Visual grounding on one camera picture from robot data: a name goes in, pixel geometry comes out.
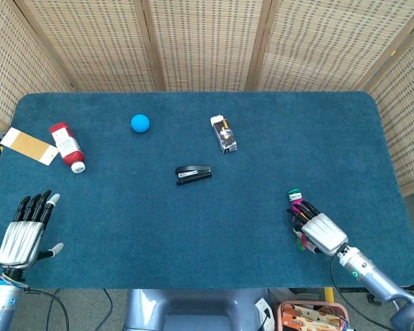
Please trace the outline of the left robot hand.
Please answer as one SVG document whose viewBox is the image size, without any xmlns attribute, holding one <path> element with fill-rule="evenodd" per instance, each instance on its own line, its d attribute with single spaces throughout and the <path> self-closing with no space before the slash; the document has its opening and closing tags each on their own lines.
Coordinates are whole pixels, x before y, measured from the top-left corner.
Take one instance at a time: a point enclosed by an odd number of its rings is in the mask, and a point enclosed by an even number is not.
<svg viewBox="0 0 414 331">
<path fill-rule="evenodd" d="M 39 249 L 60 197 L 60 194 L 51 194 L 47 190 L 43 194 L 26 196 L 21 200 L 0 246 L 2 269 L 27 270 L 38 260 L 53 258 L 62 251 L 63 243 L 57 243 L 49 250 Z"/>
</svg>

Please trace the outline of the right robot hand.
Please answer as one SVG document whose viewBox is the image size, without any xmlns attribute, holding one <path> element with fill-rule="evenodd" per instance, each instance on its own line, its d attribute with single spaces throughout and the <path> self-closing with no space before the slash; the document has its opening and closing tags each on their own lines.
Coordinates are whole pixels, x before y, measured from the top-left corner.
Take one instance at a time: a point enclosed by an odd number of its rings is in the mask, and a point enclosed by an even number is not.
<svg viewBox="0 0 414 331">
<path fill-rule="evenodd" d="M 301 200 L 286 212 L 293 217 L 293 231 L 303 249 L 333 256 L 348 244 L 346 233 L 310 202 Z"/>
</svg>

